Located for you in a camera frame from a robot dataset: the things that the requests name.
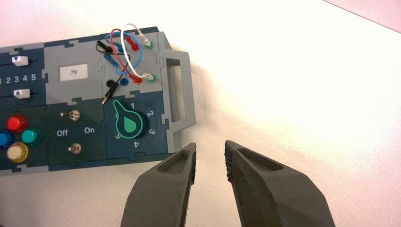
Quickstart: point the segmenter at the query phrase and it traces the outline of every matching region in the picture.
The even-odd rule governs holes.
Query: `white wire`
[[[131,71],[135,74],[135,76],[137,76],[137,77],[139,77],[139,78],[144,78],[144,77],[146,77],[146,78],[148,78],[148,79],[150,79],[150,80],[153,80],[154,78],[153,78],[152,74],[144,73],[143,75],[139,75],[139,74],[136,72],[136,70],[134,69],[134,67],[132,66],[130,59],[128,58],[128,54],[127,54],[127,50],[126,50],[126,48],[125,48],[125,42],[124,42],[124,30],[125,30],[125,28],[126,28],[127,26],[129,26],[129,25],[133,26],[133,27],[138,31],[139,36],[142,37],[143,41],[145,42],[145,45],[146,45],[147,42],[150,43],[150,41],[142,34],[142,32],[139,30],[139,28],[137,28],[135,25],[133,25],[133,24],[131,24],[131,23],[126,24],[126,25],[124,26],[124,28],[121,29],[121,35],[120,35],[120,38],[121,38],[121,46],[122,46],[122,51],[123,51],[123,53],[124,53],[124,57],[125,57],[125,59],[127,60],[127,63],[128,63],[128,65],[129,65]]]

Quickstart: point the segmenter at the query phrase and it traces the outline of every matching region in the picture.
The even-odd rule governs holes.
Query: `green dial knob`
[[[127,108],[118,100],[113,101],[117,120],[115,128],[119,135],[126,139],[140,137],[146,130],[146,119],[138,112]]]

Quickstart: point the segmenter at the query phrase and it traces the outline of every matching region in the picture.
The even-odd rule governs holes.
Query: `blue button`
[[[14,142],[14,135],[8,130],[0,130],[0,149],[8,148]]]
[[[9,143],[9,136],[3,132],[0,132],[0,147],[4,147]]]

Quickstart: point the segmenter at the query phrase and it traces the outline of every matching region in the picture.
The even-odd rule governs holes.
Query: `red button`
[[[28,127],[28,119],[23,114],[16,114],[7,121],[7,129],[20,133]]]

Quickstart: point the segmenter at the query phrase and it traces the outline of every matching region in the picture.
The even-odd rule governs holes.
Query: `on label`
[[[95,133],[95,129],[94,129],[94,128],[85,127],[85,128],[84,128],[84,132],[85,132],[86,134]]]

